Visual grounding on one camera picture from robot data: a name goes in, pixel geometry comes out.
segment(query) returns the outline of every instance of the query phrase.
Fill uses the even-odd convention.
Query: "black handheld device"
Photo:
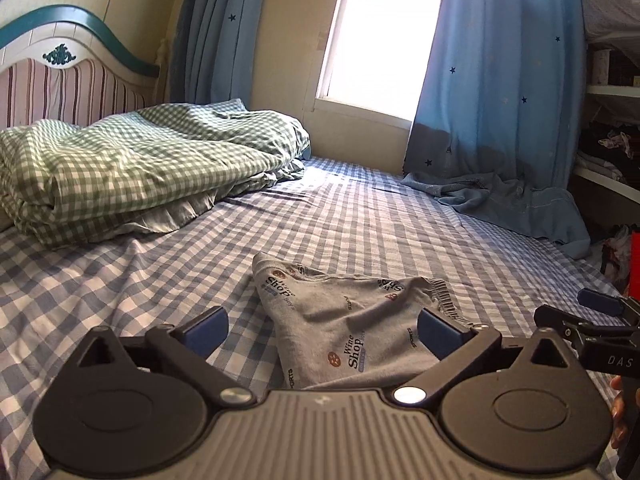
[[[616,473],[623,480],[638,480],[640,424],[636,391],[640,388],[640,302],[585,288],[578,293],[578,303],[615,318],[620,326],[596,326],[548,305],[536,309],[536,326],[551,327],[571,342],[578,360],[588,370],[622,376],[623,419],[629,429],[629,438],[618,449]]]
[[[51,480],[600,478],[609,409],[551,328],[505,338],[425,310],[441,361],[407,383],[263,399],[205,361],[227,328],[214,308],[139,337],[90,330],[34,413]]]

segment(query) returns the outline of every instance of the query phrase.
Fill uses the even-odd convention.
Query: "red object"
[[[640,300],[640,232],[631,235],[631,273],[629,295]]]

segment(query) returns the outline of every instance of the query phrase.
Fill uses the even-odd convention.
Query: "blue curtain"
[[[251,98],[262,0],[184,0],[170,65],[172,102]]]
[[[583,256],[588,235],[565,188],[585,57],[581,0],[442,0],[405,183]]]

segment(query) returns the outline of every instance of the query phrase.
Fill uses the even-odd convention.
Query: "round black disc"
[[[611,424],[602,399],[593,398],[597,391],[578,383],[530,368],[476,376],[447,393],[440,421],[463,452],[495,468],[572,470],[598,461]]]
[[[152,472],[200,436],[207,409],[188,384],[133,368],[84,368],[81,381],[54,383],[37,407],[34,433],[61,468],[88,478]]]

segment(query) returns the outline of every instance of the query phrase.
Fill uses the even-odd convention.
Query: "window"
[[[318,98],[413,120],[440,0],[340,0]]]

